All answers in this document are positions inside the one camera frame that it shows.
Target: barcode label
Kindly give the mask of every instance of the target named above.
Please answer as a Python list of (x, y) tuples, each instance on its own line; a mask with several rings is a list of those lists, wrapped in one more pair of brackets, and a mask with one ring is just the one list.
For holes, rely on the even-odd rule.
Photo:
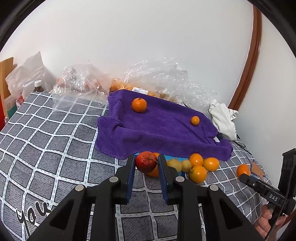
[(148, 91), (147, 90), (140, 89), (140, 88), (137, 88), (137, 87), (134, 87), (132, 89), (132, 91), (137, 92), (137, 93), (141, 93), (141, 94), (144, 94), (144, 95), (147, 95), (148, 94)]

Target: checkered tablecloth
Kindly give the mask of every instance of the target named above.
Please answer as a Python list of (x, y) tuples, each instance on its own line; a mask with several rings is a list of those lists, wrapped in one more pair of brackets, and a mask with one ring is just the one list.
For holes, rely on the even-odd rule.
[[(32, 93), (1, 131), (0, 217), (15, 240), (27, 240), (45, 219), (38, 207), (47, 206), (49, 213), (77, 184), (100, 184), (126, 164), (94, 149), (97, 118), (102, 115), (108, 115), (107, 106), (87, 100), (53, 113), (51, 95)], [(230, 160), (220, 161), (217, 171), (208, 172), (203, 185), (218, 185), (253, 223), (264, 201), (239, 183), (235, 173), (241, 163), (256, 161), (239, 145), (232, 145)], [(200, 215), (205, 240), (201, 207)], [(165, 205), (157, 178), (137, 170), (130, 203), (117, 205), (115, 216), (118, 240), (176, 239), (177, 206)]]

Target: red apple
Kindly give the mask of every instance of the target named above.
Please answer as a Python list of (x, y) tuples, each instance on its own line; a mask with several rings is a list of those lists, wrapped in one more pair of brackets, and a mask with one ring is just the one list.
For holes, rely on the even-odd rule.
[(137, 169), (142, 173), (149, 173), (157, 165), (157, 157), (150, 151), (141, 152), (135, 160)]

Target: purple cloth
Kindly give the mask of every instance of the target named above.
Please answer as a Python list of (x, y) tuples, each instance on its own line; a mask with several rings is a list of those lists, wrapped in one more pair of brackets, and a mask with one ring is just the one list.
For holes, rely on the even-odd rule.
[[(136, 113), (131, 108), (135, 98), (147, 101), (147, 110)], [(98, 118), (96, 147), (115, 158), (125, 159), (130, 154), (152, 151), (188, 158), (199, 153), (203, 158), (229, 160), (232, 145), (226, 139), (215, 142), (218, 130), (203, 114), (193, 109), (129, 90), (110, 94), (109, 116)], [(190, 123), (193, 116), (200, 123)]]

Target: brown liquid bottle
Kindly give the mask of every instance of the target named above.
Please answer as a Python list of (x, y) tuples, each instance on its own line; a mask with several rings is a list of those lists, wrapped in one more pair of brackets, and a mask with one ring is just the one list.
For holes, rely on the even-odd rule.
[(34, 82), (34, 91), (33, 92), (44, 92), (44, 89), (42, 88), (42, 81), (41, 80), (36, 80)]

